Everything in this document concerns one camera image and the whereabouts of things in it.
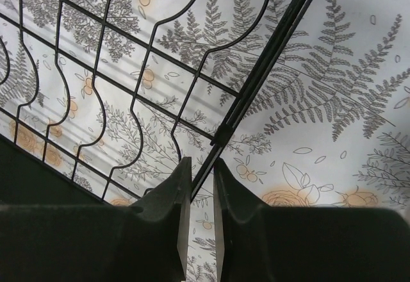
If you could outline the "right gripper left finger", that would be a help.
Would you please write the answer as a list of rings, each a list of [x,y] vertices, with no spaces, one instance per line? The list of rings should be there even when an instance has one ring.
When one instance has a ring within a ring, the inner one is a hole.
[[[183,281],[192,160],[129,206],[1,207],[2,281]]]

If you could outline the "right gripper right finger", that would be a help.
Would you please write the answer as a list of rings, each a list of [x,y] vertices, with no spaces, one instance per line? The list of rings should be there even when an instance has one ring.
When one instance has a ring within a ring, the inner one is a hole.
[[[273,207],[214,165],[219,281],[408,281],[409,225],[383,208]]]

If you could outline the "black wire dish rack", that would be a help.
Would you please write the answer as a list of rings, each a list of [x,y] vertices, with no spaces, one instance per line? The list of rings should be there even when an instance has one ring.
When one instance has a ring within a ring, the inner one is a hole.
[[[269,153],[321,119],[286,59],[313,0],[1,0],[1,137],[75,187],[135,201],[193,160]]]

